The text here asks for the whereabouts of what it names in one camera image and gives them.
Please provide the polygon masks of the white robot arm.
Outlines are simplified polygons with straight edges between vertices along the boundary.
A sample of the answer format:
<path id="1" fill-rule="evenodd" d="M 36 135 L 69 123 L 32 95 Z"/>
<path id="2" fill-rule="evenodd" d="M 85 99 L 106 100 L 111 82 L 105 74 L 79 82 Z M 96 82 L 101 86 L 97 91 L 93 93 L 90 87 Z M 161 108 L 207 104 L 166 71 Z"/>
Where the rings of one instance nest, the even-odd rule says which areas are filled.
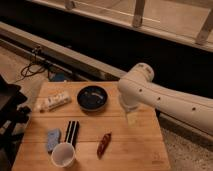
<path id="1" fill-rule="evenodd" d="M 153 78 L 154 70 L 146 63 L 136 64 L 120 78 L 119 100 L 127 113 L 144 103 L 213 136 L 213 99 L 162 87 Z"/>

